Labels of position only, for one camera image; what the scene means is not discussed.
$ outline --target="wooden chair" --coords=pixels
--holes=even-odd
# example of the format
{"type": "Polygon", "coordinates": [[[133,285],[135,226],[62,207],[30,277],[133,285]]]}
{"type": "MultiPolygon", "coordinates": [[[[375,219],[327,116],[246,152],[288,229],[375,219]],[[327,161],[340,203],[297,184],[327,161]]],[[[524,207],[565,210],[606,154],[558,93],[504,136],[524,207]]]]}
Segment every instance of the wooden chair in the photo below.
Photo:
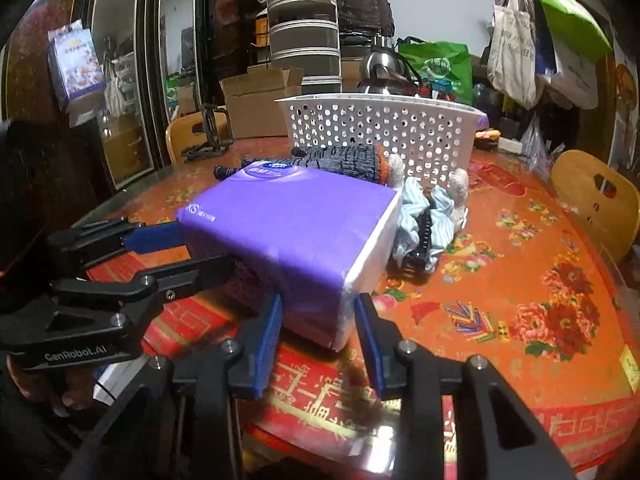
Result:
{"type": "Polygon", "coordinates": [[[586,229],[615,262],[628,253],[640,226],[640,193],[617,171],[589,153],[569,150],[551,171],[558,197],[578,210],[586,229]]]}
{"type": "MultiPolygon", "coordinates": [[[[229,139],[231,137],[229,133],[228,124],[226,123],[226,115],[216,112],[216,128],[218,129],[218,135],[221,140],[229,139]]],[[[171,162],[184,162],[182,156],[182,150],[189,146],[195,146],[202,144],[207,140],[204,131],[194,133],[193,128],[198,124],[202,124],[202,114],[196,112],[193,114],[180,117],[169,124],[164,134],[166,139],[166,148],[169,152],[169,158],[171,162]]]]}

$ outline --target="blue gripper pad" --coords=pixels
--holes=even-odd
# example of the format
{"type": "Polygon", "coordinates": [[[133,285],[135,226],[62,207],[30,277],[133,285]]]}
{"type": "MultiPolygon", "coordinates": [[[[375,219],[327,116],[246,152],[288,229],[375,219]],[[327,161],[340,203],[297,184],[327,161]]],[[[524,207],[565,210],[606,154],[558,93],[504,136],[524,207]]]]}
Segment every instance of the blue gripper pad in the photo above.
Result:
{"type": "Polygon", "coordinates": [[[124,248],[138,254],[149,254],[184,245],[182,226],[178,222],[141,227],[124,239],[124,248]]]}
{"type": "Polygon", "coordinates": [[[229,368],[229,389],[238,399],[257,400],[269,384],[280,328],[282,298],[272,291],[257,317],[248,319],[236,334],[242,344],[241,359],[229,368]]]}
{"type": "Polygon", "coordinates": [[[395,348],[402,341],[398,326],[378,317],[369,294],[358,295],[354,312],[371,387],[381,400],[401,398],[407,370],[396,359],[395,348]]]}

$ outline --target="hanging bag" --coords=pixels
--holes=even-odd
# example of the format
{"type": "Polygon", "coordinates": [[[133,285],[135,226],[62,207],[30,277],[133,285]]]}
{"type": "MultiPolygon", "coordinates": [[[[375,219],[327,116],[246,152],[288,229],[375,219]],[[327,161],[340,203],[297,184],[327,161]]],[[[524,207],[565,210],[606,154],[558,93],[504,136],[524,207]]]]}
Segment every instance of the hanging bag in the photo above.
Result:
{"type": "Polygon", "coordinates": [[[111,117],[120,117],[124,113],[124,96],[118,87],[119,79],[111,62],[107,62],[107,88],[104,91],[104,100],[111,117]]]}
{"type": "Polygon", "coordinates": [[[597,108],[598,77],[595,65],[576,54],[555,34],[552,37],[558,72],[551,77],[543,78],[551,88],[560,92],[578,108],[597,108]]]}
{"type": "Polygon", "coordinates": [[[586,60],[596,63],[612,51],[593,16],[576,0],[540,0],[555,38],[586,60]]]}
{"type": "Polygon", "coordinates": [[[398,52],[418,71],[423,80],[444,79],[462,104],[473,102],[471,55],[463,43],[428,43],[409,36],[398,40],[398,52]]]}
{"type": "Polygon", "coordinates": [[[487,63],[494,88],[527,110],[538,103],[542,94],[536,87],[535,26],[527,11],[533,9],[529,2],[508,0],[506,7],[494,7],[495,28],[487,63]]]}

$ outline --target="purple plastic wrapped pack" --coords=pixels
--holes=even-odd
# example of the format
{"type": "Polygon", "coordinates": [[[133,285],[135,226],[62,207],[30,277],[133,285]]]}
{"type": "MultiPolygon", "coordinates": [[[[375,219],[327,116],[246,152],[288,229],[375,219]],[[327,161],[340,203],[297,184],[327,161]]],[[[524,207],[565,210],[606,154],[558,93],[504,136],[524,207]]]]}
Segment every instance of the purple plastic wrapped pack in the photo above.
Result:
{"type": "Polygon", "coordinates": [[[193,258],[242,260],[226,291],[257,308],[269,288],[283,324],[340,350],[353,329],[353,300],[372,292],[398,227],[394,190],[310,168],[254,162],[177,212],[193,258]]]}

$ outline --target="red floral tablecloth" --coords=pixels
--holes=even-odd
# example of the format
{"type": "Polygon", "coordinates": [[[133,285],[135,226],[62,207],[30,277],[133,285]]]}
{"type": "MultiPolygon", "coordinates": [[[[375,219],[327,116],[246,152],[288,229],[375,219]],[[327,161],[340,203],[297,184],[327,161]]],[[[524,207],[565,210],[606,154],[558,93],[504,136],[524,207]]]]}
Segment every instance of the red floral tablecloth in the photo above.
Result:
{"type": "MultiPolygon", "coordinates": [[[[241,141],[215,163],[286,150],[286,139],[241,141]]],[[[176,208],[215,184],[212,165],[181,168],[121,214],[147,223],[173,219],[176,208]]],[[[515,158],[474,152],[469,178],[468,223],[435,273],[421,282],[383,276],[374,304],[405,338],[437,355],[487,356],[573,466],[597,461],[626,439],[640,413],[620,364],[625,346],[637,362],[638,347],[614,281],[572,216],[515,158]]],[[[187,257],[184,248],[126,254],[91,275],[126,280],[187,257]]],[[[205,336],[225,335],[245,314],[215,291],[168,304],[145,335],[146,349],[176,355],[205,336]]],[[[243,421],[270,446],[353,476],[367,468],[377,428],[397,425],[399,407],[376,399],[356,336],[334,354],[284,333],[266,399],[246,406],[243,421]]],[[[444,415],[453,478],[455,421],[446,398],[444,415]]]]}

